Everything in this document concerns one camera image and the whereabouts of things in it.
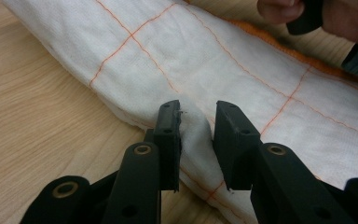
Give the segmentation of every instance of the folded fabric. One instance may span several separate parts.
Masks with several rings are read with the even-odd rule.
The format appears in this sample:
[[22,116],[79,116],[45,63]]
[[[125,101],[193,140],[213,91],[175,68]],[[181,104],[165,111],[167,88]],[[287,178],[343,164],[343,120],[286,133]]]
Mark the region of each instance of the folded fabric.
[[319,63],[181,1],[4,4],[128,123],[153,128],[157,108],[179,99],[181,179],[232,223],[256,218],[248,191],[226,190],[213,153],[218,100],[238,105],[263,142],[287,145],[323,181],[343,188],[358,176],[358,83]]

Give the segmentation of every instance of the wooden surface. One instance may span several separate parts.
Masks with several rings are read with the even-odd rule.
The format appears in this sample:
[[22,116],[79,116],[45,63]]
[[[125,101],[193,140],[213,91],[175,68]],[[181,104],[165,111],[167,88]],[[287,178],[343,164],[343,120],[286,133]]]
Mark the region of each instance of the wooden surface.
[[[288,36],[263,24],[255,1],[192,1],[215,14],[252,21],[283,43],[340,64],[351,43],[319,33]],[[91,183],[114,172],[124,149],[144,133],[118,120],[68,74],[0,4],[0,223],[18,223],[46,184],[63,175]],[[164,192],[163,223],[227,223],[181,184]]]

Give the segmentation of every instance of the black object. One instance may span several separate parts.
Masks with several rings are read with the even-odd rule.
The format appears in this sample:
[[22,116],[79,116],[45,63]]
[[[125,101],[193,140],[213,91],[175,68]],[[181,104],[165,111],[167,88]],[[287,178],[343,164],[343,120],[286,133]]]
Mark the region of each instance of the black object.
[[93,185],[81,176],[49,183],[21,223],[160,223],[160,191],[179,190],[179,108],[160,107],[156,129],[127,148],[118,171]]
[[358,178],[334,188],[289,147],[262,144],[259,136],[236,105],[217,102],[213,150],[227,187],[252,189],[259,223],[358,223]]
[[[161,191],[179,185],[179,101],[162,105],[156,129],[127,148],[119,171],[90,185],[49,183],[21,223],[160,223]],[[213,149],[228,189],[251,189],[259,223],[358,223],[358,178],[344,190],[317,180],[288,147],[260,133],[231,103],[217,102]]]
[[323,0],[303,0],[304,12],[295,21],[286,24],[291,35],[303,35],[323,25]]
[[217,102],[213,149],[228,189],[251,189],[260,145],[260,133],[242,111],[236,105]]

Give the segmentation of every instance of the human hand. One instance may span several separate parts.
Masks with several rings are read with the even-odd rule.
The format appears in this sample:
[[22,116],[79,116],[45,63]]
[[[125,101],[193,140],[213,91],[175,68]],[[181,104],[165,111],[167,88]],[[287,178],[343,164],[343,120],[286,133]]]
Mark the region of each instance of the human hand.
[[[269,23],[287,23],[304,11],[301,0],[258,0],[257,9]],[[358,0],[324,0],[323,28],[326,32],[358,43]]]

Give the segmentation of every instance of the screw hole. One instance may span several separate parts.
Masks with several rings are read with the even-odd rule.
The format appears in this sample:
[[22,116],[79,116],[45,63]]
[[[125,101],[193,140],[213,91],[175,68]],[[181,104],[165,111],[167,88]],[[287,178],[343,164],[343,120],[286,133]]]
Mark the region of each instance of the screw hole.
[[331,217],[330,212],[320,206],[313,207],[313,212],[315,212],[316,216],[321,217],[323,219],[329,219]]
[[282,156],[282,155],[286,154],[286,150],[284,148],[277,147],[277,146],[268,147],[268,151],[270,153],[278,155],[278,156]]
[[121,210],[123,217],[135,217],[138,214],[138,209],[134,205],[129,205]]
[[135,154],[137,155],[144,155],[152,151],[150,146],[138,146],[134,150]]
[[66,198],[74,194],[77,191],[78,187],[79,185],[74,181],[64,182],[57,186],[53,190],[52,194],[54,198]]

